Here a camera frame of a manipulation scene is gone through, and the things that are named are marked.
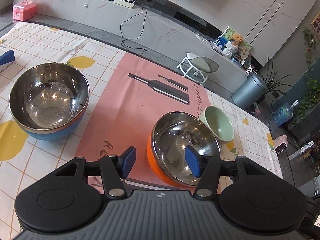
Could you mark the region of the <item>white round stool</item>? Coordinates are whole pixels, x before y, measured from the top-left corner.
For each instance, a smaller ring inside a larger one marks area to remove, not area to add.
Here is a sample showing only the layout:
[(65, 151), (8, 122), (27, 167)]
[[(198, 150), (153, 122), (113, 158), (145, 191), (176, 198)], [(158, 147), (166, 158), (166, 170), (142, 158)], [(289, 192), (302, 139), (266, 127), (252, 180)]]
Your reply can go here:
[(204, 85), (208, 79), (208, 74), (217, 72), (219, 65), (204, 56), (197, 56), (193, 53), (186, 52), (185, 58), (177, 65), (183, 77), (199, 84)]

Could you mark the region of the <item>orange steel bowl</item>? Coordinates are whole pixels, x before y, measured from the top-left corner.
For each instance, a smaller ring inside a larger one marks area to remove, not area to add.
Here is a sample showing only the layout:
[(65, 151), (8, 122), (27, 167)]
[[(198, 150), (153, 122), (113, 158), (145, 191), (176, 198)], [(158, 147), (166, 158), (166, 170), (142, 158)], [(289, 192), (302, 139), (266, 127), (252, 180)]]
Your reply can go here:
[(147, 158), (153, 172), (174, 187), (195, 187), (195, 177), (185, 161), (191, 146), (205, 157), (220, 157), (220, 146), (210, 129), (195, 116), (170, 112), (155, 123), (147, 144)]

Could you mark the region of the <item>pink placemat with print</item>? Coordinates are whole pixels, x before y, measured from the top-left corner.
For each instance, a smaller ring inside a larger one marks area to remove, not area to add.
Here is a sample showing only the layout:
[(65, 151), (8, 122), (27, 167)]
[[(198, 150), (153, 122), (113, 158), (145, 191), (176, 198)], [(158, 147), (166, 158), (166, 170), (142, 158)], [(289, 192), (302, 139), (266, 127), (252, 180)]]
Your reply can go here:
[[(129, 74), (166, 84), (172, 79), (188, 87), (189, 104), (156, 92)], [(97, 161), (105, 155), (120, 155), (135, 146), (137, 157), (129, 180), (170, 188), (153, 173), (147, 159), (148, 137), (157, 120), (169, 112), (198, 117), (209, 106), (205, 88), (150, 61), (126, 53), (118, 63), (91, 114), (75, 152), (77, 157)]]

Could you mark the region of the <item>pink storage box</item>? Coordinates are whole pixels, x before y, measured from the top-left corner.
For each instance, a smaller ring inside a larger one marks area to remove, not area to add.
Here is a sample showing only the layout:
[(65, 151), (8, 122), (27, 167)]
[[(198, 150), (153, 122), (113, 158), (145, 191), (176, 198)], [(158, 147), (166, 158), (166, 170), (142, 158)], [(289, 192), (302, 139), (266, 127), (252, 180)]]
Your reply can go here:
[(36, 14), (36, 2), (23, 0), (13, 6), (13, 19), (16, 21), (27, 21)]

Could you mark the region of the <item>blue steel bowl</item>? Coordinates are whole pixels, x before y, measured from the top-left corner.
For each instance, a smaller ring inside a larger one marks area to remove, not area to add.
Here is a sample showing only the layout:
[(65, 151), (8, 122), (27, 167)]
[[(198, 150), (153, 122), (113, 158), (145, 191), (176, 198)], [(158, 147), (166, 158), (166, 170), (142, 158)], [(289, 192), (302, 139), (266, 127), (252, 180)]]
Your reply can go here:
[(79, 70), (64, 63), (44, 63), (24, 72), (9, 96), (18, 126), (38, 140), (68, 136), (80, 124), (89, 103), (89, 83)]

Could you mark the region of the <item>potted green plant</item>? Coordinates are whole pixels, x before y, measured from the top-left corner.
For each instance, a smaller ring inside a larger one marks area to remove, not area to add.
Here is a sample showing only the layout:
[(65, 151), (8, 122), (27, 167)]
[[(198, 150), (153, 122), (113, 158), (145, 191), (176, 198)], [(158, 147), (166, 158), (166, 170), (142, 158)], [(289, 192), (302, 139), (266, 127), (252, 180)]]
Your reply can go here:
[(265, 97), (270, 93), (277, 93), (278, 95), (284, 95), (284, 92), (282, 92), (279, 87), (293, 87), (293, 85), (289, 85), (284, 82), (284, 79), (289, 77), (290, 74), (287, 74), (285, 76), (280, 77), (279, 79), (276, 79), (276, 75), (278, 74), (278, 71), (273, 70), (273, 59), (269, 59), (269, 56), (267, 57), (267, 74), (266, 76), (263, 76), (263, 74), (258, 73), (258, 75), (262, 78), (263, 83), (267, 86), (267, 91), (257, 100), (257, 103), (261, 103), (265, 100)]

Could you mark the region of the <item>grey metal trash can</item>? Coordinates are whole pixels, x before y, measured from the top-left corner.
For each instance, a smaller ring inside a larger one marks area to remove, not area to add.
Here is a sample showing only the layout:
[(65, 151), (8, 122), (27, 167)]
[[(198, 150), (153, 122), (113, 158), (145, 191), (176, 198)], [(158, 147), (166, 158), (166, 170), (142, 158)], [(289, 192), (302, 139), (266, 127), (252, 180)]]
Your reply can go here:
[(241, 109), (247, 109), (268, 90), (266, 83), (257, 74), (249, 74), (247, 80), (232, 94), (233, 103)]

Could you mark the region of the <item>blue water jug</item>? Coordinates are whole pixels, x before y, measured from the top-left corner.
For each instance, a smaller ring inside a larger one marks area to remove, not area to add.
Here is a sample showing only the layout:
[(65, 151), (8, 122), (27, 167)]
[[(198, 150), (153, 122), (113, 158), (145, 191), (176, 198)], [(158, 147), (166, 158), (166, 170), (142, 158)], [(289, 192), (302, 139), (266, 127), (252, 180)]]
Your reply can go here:
[(272, 116), (273, 122), (277, 127), (280, 127), (285, 122), (293, 118), (294, 108), (298, 105), (298, 100), (295, 100), (293, 103), (283, 103), (280, 107), (276, 109)]

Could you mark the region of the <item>teddy bear toy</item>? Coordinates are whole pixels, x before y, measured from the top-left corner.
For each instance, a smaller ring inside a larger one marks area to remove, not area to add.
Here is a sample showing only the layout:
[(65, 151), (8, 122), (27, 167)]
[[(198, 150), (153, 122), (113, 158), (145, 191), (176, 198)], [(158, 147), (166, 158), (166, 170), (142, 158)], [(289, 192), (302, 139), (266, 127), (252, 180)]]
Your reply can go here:
[(237, 52), (244, 51), (243, 42), (244, 38), (239, 33), (234, 33), (231, 36), (231, 39), (226, 43), (222, 53), (225, 57), (230, 59)]

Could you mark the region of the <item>green ceramic bowl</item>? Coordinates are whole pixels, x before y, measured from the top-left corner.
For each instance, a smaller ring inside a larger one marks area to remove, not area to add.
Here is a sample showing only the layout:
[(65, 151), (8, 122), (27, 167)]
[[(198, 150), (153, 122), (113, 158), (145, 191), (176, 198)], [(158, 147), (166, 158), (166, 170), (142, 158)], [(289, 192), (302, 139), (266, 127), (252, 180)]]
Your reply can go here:
[(200, 114), (199, 119), (211, 130), (220, 144), (226, 144), (234, 139), (234, 128), (223, 110), (208, 106)]

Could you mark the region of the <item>lemon checkered tablecloth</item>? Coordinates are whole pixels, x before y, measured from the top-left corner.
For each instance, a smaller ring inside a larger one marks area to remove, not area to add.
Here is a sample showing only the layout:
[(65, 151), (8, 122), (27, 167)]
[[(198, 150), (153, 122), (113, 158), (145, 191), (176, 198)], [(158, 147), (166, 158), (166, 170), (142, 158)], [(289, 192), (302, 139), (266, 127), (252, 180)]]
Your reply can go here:
[[(14, 200), (26, 187), (41, 179), (75, 156), (78, 144), (96, 104), (118, 63), (127, 52), (68, 31), (34, 23), (16, 24), (1, 36), (1, 44), (12, 49), (15, 61), (1, 73), (1, 239), (12, 239), (20, 231), (14, 212)], [(79, 126), (56, 141), (42, 141), (20, 132), (8, 105), (14, 82), (28, 69), (42, 63), (61, 62), (78, 68), (90, 87), (87, 110)], [(166, 84), (129, 74), (153, 90), (179, 102), (189, 104), (188, 87), (172, 79)], [(207, 90), (209, 106), (228, 116), (235, 136), (222, 146), (221, 157), (233, 160), (244, 155), (275, 174), (280, 164), (268, 127), (229, 101)], [(126, 185), (165, 189), (125, 180)]]

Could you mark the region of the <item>blue white box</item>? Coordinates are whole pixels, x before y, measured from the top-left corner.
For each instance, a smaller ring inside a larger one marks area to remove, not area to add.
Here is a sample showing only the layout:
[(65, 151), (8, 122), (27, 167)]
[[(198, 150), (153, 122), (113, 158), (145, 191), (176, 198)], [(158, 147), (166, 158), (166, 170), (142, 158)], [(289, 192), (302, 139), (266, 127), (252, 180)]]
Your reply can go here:
[(1, 44), (1, 58), (0, 58), (1, 67), (7, 66), (8, 64), (14, 61), (15, 61), (14, 51), (6, 47), (4, 44)]

